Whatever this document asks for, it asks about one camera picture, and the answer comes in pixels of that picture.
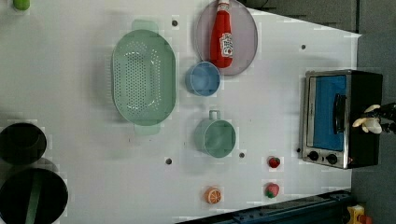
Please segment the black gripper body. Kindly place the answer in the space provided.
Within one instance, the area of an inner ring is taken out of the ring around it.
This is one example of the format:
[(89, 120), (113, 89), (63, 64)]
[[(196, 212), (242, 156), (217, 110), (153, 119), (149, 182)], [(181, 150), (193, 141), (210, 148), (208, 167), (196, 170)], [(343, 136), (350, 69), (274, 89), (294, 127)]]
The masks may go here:
[(388, 118), (390, 120), (389, 131), (396, 133), (396, 104), (389, 105)]

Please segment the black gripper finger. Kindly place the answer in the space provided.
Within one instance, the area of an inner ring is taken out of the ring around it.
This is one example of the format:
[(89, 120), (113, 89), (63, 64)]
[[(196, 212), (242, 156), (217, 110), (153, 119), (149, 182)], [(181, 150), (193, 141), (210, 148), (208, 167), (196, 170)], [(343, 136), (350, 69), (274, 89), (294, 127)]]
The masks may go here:
[(381, 106), (375, 110), (378, 118), (392, 119), (393, 118), (393, 106)]
[(396, 133), (395, 123), (384, 123), (381, 125), (382, 131), (386, 133)]

